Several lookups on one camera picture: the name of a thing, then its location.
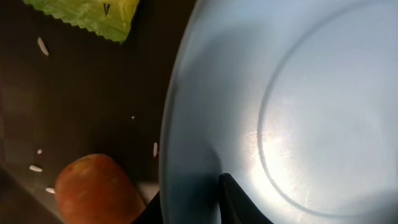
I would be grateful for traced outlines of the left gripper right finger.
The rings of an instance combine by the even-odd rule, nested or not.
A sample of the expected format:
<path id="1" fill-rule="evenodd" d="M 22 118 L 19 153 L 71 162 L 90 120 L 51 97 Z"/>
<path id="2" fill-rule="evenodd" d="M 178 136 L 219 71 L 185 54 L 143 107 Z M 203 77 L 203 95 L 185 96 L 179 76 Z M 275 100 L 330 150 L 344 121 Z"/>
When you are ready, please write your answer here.
<path id="1" fill-rule="evenodd" d="M 272 224 L 229 173 L 218 177 L 222 224 Z"/>

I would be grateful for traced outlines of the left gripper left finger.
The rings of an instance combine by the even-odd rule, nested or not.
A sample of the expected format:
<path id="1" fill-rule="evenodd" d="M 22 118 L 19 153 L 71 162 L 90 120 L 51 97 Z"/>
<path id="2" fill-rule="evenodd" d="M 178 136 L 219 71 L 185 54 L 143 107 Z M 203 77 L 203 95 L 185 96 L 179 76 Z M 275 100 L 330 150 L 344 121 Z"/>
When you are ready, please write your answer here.
<path id="1" fill-rule="evenodd" d="M 159 192 L 156 193 L 144 211 L 131 224 L 162 224 Z"/>

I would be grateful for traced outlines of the orange carrot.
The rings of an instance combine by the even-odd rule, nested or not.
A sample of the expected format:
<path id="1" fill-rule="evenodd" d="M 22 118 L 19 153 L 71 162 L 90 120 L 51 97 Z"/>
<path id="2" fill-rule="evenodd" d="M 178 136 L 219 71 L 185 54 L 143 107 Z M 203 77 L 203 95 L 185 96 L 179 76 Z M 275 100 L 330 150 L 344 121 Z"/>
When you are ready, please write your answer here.
<path id="1" fill-rule="evenodd" d="M 55 181 L 55 199 L 65 223 L 132 223 L 145 209 L 121 166 L 105 154 L 67 165 Z"/>

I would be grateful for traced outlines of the blue plate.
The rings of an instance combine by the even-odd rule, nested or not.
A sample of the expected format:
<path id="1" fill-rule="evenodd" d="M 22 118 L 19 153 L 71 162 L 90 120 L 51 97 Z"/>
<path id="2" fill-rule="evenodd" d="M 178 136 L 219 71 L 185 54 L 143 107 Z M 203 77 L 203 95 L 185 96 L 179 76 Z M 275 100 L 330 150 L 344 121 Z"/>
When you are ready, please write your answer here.
<path id="1" fill-rule="evenodd" d="M 165 223 L 397 222 L 397 2 L 197 1 L 159 152 Z"/>

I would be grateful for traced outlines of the green foil snack wrapper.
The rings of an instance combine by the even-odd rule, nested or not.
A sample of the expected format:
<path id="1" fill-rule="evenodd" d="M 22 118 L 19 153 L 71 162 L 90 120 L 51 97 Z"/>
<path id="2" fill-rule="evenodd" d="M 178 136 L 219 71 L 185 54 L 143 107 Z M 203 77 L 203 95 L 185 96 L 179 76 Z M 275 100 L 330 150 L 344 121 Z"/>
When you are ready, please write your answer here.
<path id="1" fill-rule="evenodd" d="M 62 22 L 113 42 L 126 40 L 139 0 L 24 0 Z"/>

